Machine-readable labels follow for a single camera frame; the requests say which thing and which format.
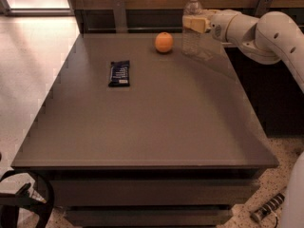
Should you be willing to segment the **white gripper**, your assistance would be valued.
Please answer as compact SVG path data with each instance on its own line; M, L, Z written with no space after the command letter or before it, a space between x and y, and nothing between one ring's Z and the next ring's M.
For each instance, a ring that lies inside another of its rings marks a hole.
M237 21L241 13L239 11L225 9L204 9L202 15L183 15L182 25L198 33L206 33L210 30L212 37L222 43L239 43L240 32L237 31Z

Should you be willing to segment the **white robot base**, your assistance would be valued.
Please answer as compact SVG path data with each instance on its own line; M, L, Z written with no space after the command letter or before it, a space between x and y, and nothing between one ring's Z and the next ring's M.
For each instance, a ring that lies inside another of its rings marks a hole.
M304 228L304 152L295 162L287 185L280 228Z

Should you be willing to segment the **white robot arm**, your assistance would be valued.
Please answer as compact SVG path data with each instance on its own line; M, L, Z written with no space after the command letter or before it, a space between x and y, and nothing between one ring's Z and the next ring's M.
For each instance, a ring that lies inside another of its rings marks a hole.
M182 25L198 34L210 32L215 40L230 43L263 65L282 61L304 92L304 34L287 14L271 11L260 18L232 9L206 9L183 15Z

